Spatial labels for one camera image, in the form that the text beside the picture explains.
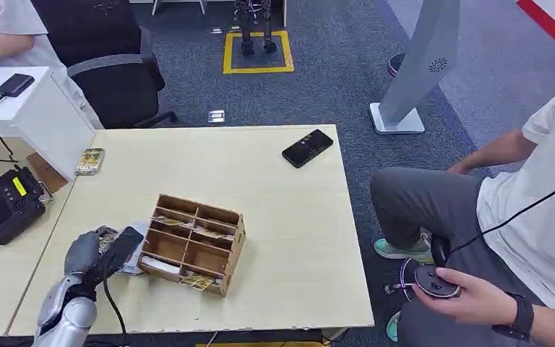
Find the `black power adapter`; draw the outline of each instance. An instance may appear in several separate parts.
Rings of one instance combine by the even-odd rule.
[[[0,86],[0,96],[16,98],[34,81],[35,78],[33,78],[33,76],[28,76],[26,74],[14,74]]]

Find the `white t-shirt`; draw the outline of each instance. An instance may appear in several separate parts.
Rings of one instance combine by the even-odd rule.
[[[84,93],[67,75],[48,40],[46,27],[30,0],[0,0],[0,33],[9,35],[33,35],[35,45],[29,51],[0,59],[3,67],[52,67],[55,80],[69,94],[71,100],[82,110],[90,123],[97,129],[103,125],[84,97]]]
[[[516,173],[483,181],[478,219],[488,230],[555,190],[555,97],[522,128],[537,148]],[[555,195],[484,236],[512,272],[555,308]]]

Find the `gray stand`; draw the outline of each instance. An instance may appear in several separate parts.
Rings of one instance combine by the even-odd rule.
[[[399,73],[381,103],[370,105],[378,134],[417,134],[415,109],[456,63],[460,0],[424,0]]]

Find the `speaker grille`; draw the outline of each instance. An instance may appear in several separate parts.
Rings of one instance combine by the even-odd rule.
[[[442,71],[448,65],[448,60],[445,58],[437,58],[429,64],[429,71],[433,73],[437,73]]]

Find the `finger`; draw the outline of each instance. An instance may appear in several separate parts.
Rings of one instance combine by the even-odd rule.
[[[461,273],[460,271],[448,269],[445,267],[438,267],[436,273],[444,280],[467,289],[473,289],[477,287],[482,280],[480,278],[473,277],[472,275]]]
[[[423,304],[425,304],[428,308],[434,310],[435,312],[439,312],[442,314],[450,314],[452,311],[452,305],[450,305],[449,300],[447,299],[433,299],[430,295],[425,293],[418,285],[412,286],[414,293]]]

